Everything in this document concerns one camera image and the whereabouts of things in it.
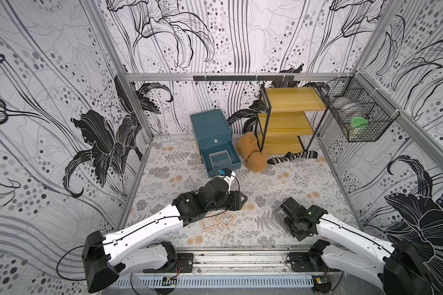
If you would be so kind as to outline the pink brooch box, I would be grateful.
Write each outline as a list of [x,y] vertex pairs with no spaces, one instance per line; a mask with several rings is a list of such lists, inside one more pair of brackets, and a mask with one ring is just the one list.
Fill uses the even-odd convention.
[[219,225],[221,225],[225,229],[230,229],[230,227],[235,223],[236,218],[237,218],[236,215],[234,215],[232,212],[226,211],[221,215],[217,216],[215,220]]
[[209,232],[217,228],[217,221],[214,217],[204,218],[200,221],[202,232]]

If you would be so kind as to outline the grey brooch box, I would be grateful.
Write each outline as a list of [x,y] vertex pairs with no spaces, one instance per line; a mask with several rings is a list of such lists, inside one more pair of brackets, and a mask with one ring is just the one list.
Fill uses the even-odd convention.
[[227,150],[210,153],[209,159],[214,169],[224,168],[232,164],[231,157]]

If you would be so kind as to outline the teal drawer cabinet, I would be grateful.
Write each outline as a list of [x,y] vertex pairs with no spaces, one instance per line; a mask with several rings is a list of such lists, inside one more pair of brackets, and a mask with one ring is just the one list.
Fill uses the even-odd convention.
[[219,109],[207,111],[190,116],[197,146],[208,177],[219,174],[210,163],[209,154],[217,151],[227,150],[232,164],[224,168],[236,171],[241,168],[241,160],[235,151],[232,139],[232,129],[224,114]]

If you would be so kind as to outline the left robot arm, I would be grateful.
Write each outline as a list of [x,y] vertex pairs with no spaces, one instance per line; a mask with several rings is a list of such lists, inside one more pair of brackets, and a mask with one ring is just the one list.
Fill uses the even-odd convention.
[[183,193],[149,218],[119,231],[95,231],[86,238],[82,263],[89,293],[138,270],[172,270],[177,254],[170,242],[155,241],[205,218],[208,213],[241,210],[247,196],[231,190],[235,177],[215,177],[204,187]]

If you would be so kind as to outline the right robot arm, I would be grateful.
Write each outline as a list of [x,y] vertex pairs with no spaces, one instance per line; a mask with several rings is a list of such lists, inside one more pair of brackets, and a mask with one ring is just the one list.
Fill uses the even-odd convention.
[[283,228],[299,242],[321,237],[306,253],[288,254],[294,272],[340,270],[381,288],[387,295],[434,294],[430,272],[407,243],[380,240],[319,206],[305,208],[291,197],[276,214]]

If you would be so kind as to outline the brown teddy bear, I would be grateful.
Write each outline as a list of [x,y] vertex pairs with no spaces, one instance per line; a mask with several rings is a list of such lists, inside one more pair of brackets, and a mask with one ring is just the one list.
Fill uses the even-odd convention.
[[260,173],[266,170],[268,154],[260,150],[257,137],[252,132],[245,133],[237,140],[235,150],[251,172]]

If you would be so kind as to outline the striped sock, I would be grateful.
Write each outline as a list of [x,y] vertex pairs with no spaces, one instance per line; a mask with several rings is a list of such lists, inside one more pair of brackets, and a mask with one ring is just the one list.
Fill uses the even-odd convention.
[[284,162],[294,161],[296,159],[317,159],[318,153],[316,151],[304,151],[299,153],[288,152],[281,157],[273,157],[267,161],[268,165],[278,165]]

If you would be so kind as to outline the yellow wooden shelf rack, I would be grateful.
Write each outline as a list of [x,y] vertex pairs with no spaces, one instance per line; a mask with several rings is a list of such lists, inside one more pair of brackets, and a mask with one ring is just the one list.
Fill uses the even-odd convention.
[[255,136],[270,155],[306,152],[327,114],[322,84],[303,87],[261,87]]

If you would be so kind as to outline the green lidded cup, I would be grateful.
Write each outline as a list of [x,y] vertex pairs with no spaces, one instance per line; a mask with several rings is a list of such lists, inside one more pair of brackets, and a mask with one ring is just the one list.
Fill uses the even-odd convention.
[[368,126],[369,121],[367,119],[361,117],[352,118],[349,124],[349,138],[351,140],[357,140],[361,137]]

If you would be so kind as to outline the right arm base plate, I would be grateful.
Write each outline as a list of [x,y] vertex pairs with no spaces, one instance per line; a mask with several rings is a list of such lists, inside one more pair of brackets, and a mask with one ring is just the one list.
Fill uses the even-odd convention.
[[287,255],[286,261],[294,272],[339,272],[338,269],[328,268],[319,254],[293,252]]

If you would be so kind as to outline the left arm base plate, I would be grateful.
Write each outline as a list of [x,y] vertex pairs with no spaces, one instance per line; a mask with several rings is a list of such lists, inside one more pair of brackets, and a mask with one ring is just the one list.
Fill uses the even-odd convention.
[[170,257],[167,263],[158,269],[158,271],[162,273],[189,274],[192,273],[193,264],[193,253],[177,253],[177,258]]

